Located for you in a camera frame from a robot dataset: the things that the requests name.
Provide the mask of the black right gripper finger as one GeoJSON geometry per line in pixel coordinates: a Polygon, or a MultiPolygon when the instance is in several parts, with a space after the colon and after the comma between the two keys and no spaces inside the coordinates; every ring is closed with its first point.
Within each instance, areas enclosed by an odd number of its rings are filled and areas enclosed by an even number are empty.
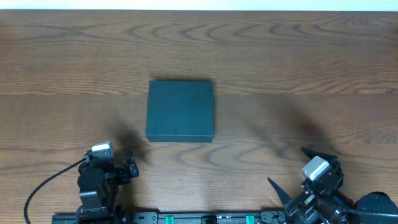
{"type": "Polygon", "coordinates": [[[309,148],[306,147],[301,147],[301,151],[309,158],[309,159],[313,159],[315,157],[320,157],[321,159],[326,160],[327,162],[335,162],[338,160],[337,156],[331,155],[331,154],[325,154],[322,152],[318,152],[318,151],[313,151],[309,148]]]}
{"type": "Polygon", "coordinates": [[[267,180],[271,184],[272,188],[275,190],[282,205],[284,207],[287,207],[293,201],[293,199],[278,184],[276,184],[270,177],[268,177],[267,180]]]}

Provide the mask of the black box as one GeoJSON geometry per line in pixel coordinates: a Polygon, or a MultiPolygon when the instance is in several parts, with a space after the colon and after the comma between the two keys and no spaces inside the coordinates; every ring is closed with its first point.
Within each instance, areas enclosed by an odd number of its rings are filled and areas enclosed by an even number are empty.
{"type": "Polygon", "coordinates": [[[152,80],[147,99],[146,138],[150,142],[213,141],[211,81],[152,80]]]}

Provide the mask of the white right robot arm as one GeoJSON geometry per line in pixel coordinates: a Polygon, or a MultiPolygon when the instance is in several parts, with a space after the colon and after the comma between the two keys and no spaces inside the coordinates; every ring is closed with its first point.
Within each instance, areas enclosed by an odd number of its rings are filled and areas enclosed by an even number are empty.
{"type": "Polygon", "coordinates": [[[372,192],[357,202],[345,196],[340,163],[335,156],[313,156],[302,169],[303,192],[292,198],[271,178],[287,223],[397,223],[397,205],[382,192],[372,192]]]}

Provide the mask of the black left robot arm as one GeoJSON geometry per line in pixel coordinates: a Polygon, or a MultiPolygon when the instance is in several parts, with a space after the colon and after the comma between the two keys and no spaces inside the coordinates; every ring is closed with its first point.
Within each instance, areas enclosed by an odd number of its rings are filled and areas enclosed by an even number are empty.
{"type": "Polygon", "coordinates": [[[303,168],[303,193],[289,196],[273,180],[269,183],[283,207],[260,212],[208,213],[129,213],[116,205],[120,185],[130,183],[139,175],[135,160],[128,157],[122,166],[113,163],[113,150],[95,146],[80,162],[78,186],[81,207],[75,223],[146,223],[146,224],[258,224],[258,223],[346,223],[348,218],[338,208],[338,189],[343,174],[335,156],[303,148],[310,162],[303,168]]]}

